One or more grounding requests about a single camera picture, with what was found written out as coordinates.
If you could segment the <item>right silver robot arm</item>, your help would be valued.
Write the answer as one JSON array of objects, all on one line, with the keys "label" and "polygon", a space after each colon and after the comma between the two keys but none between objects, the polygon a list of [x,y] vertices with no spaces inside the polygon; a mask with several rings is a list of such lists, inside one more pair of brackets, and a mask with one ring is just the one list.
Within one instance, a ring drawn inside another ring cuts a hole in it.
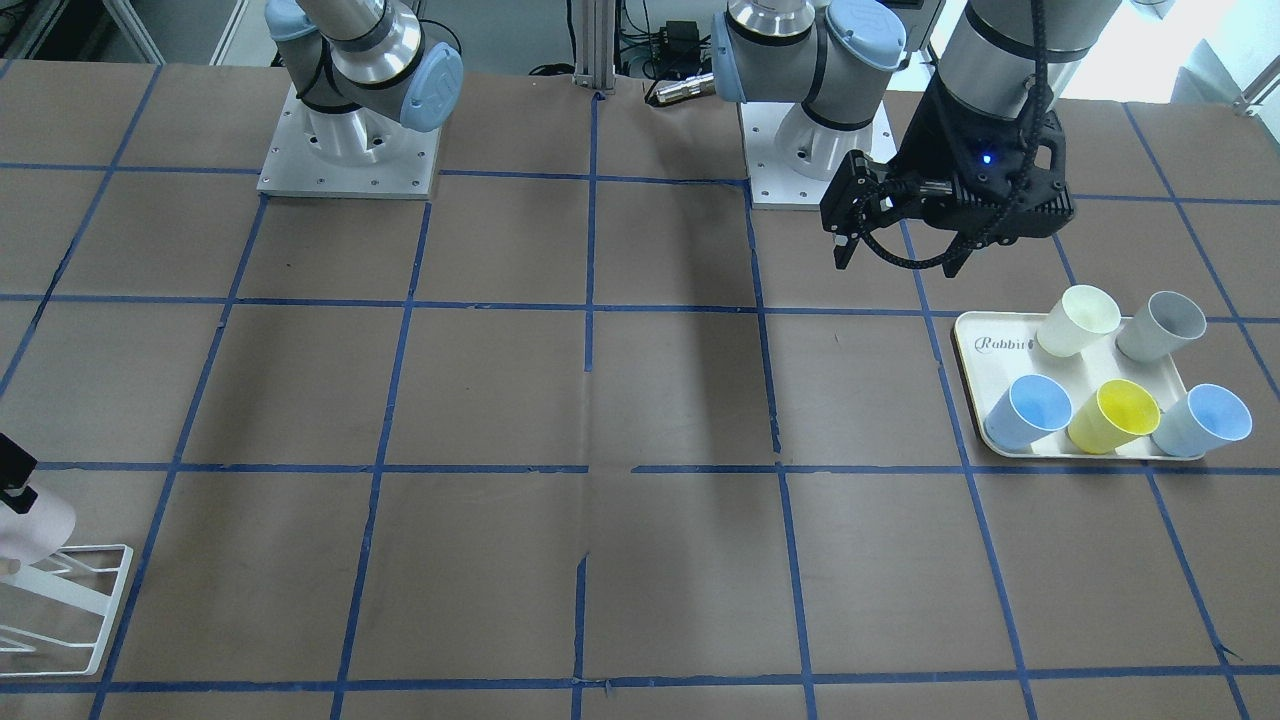
[{"label": "right silver robot arm", "polygon": [[3,432],[56,471],[370,473],[461,59],[402,1],[274,1],[275,68],[3,60]]}]

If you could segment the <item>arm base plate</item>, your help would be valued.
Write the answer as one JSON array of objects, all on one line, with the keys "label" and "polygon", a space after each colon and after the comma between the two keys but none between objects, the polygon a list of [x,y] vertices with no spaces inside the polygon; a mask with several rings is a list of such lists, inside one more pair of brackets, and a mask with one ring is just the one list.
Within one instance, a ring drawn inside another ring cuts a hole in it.
[{"label": "arm base plate", "polygon": [[745,102],[739,115],[758,209],[815,211],[849,151],[881,163],[896,154],[884,104],[870,124],[849,132],[817,124],[797,102]]},{"label": "arm base plate", "polygon": [[292,199],[426,201],[439,141],[439,129],[406,129],[365,108],[315,111],[288,88],[257,191]]}]

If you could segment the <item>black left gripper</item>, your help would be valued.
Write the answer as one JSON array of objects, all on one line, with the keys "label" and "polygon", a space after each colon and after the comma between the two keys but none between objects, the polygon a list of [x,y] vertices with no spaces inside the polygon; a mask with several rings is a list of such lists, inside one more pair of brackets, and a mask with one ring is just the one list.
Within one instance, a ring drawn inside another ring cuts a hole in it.
[{"label": "black left gripper", "polygon": [[[956,100],[936,76],[925,88],[896,155],[896,177],[918,187],[947,184],[948,195],[897,193],[896,205],[908,217],[937,229],[956,231],[941,263],[943,275],[955,278],[974,254],[991,245],[1010,246],[1021,237],[1048,237],[1076,214],[1066,178],[1066,136],[1055,110],[1043,118],[1039,145],[1050,165],[1033,165],[1021,201],[995,229],[979,234],[1009,196],[1025,158],[1030,114],[1012,120],[988,117]],[[820,223],[833,236],[835,268],[845,270],[860,243],[899,266],[872,231],[881,228],[882,202],[899,191],[888,165],[861,150],[845,154],[819,202]]]}]

